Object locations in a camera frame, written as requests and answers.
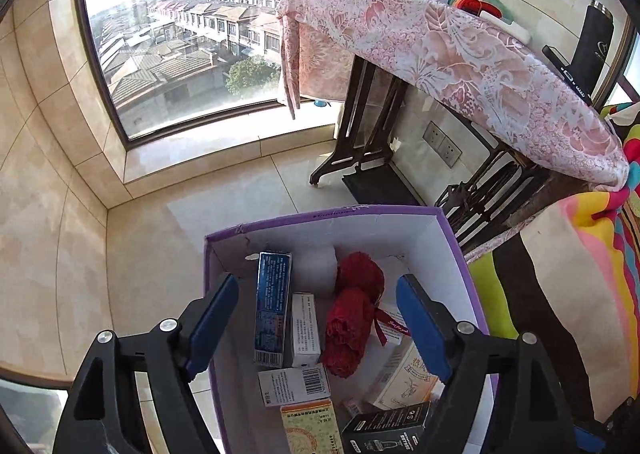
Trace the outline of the black small box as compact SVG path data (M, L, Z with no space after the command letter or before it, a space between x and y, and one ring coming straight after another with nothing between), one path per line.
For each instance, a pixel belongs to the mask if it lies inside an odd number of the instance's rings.
M341 433L345 451L363 454L416 452L431 407L426 401L355 416Z

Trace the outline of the white barcode medicine box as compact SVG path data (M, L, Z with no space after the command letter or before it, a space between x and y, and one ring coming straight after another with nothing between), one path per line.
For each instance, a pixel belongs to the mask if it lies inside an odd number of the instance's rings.
M262 402L267 408L329 399L330 385L322 364L263 370L258 373Z

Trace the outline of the red knitted cloth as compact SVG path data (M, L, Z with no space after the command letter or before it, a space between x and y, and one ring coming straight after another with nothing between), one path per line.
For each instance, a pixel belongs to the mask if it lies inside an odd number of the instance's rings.
M376 305L384 289L383 271L364 252L353 252L338 265L336 297L326 318L321 363L339 378L355 374L371 333Z

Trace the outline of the beige orange herbal box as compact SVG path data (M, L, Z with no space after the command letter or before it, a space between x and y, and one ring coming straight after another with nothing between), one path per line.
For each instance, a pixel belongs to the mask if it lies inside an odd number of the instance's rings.
M292 454L345 453L330 399L285 405L280 414Z

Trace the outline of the white small box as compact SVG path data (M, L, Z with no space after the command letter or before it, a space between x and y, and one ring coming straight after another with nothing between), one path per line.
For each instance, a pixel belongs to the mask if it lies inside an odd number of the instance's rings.
M321 356L314 295L294 292L291 307L292 367L316 365Z

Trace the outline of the dark blue long box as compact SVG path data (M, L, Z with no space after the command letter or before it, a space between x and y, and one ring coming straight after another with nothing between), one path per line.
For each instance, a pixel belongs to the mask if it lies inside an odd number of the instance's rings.
M254 362L263 367L281 368L284 364L292 265L290 252L258 255Z

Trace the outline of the white foam block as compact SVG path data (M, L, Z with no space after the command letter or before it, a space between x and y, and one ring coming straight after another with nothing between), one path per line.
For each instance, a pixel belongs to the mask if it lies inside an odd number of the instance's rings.
M331 297L337 278L334 247L319 246L294 252L292 275L294 292L308 292L319 298Z

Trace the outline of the white box with drawing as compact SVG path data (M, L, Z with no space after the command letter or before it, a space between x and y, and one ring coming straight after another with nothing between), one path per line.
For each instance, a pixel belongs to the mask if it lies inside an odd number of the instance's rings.
M420 357L414 342L405 337L384 364L363 401L383 411L427 401L438 382Z

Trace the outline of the striped colourful table cloth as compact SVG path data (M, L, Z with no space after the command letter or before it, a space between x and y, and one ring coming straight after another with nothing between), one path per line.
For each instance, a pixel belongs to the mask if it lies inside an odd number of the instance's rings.
M639 394L639 107L603 115L629 160L626 185L558 200L469 262L491 335L536 335L580 422Z

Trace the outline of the purple cardboard storage box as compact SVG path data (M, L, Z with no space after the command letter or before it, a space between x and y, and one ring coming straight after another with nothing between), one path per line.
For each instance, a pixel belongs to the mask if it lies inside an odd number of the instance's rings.
M299 256L331 247L339 257L365 252L396 256L432 299L458 321L488 330L480 298L449 222L438 208L359 205L241 224L206 236L204 288L214 292L224 272L239 284L239 301L210 362L210 390L228 453L285 453L279 410L262 403L254 363L255 267L253 252Z

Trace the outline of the pink floral table cloth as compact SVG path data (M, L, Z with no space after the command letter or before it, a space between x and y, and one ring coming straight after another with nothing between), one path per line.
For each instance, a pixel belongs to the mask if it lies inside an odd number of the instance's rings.
M363 58L492 133L537 165L618 191L620 139L517 39L437 0L281 0L281 92L346 99Z

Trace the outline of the black tablet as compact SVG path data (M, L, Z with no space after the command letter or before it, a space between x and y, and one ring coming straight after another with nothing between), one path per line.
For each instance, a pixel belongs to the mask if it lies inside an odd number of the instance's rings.
M591 96L585 92L585 90L578 84L574 76L570 73L568 64L564 62L562 55L559 54L554 47L545 44L542 49L542 54L547 60L556 68L560 73L562 79L570 86L570 88L580 97L582 102L585 102L588 106L592 105Z

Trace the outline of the black thermos bottle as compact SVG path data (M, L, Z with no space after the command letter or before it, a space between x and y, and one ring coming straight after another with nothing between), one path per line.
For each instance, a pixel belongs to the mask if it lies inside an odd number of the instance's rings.
M591 96L602 73L614 32L613 15L597 0L587 6L578 44L570 62L570 74L587 96Z

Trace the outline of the black folding table frame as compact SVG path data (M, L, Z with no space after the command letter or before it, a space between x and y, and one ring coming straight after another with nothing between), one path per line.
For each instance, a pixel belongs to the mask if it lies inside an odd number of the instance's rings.
M452 168L423 140L429 122L462 151ZM586 187L363 58L352 64L334 150L309 182L337 172L360 204L440 208L464 252Z

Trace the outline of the wall power socket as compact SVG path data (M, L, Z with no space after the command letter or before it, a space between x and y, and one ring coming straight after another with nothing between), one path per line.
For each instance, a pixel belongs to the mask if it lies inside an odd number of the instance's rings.
M449 168L452 168L462 155L460 148L434 122L427 124L423 140Z

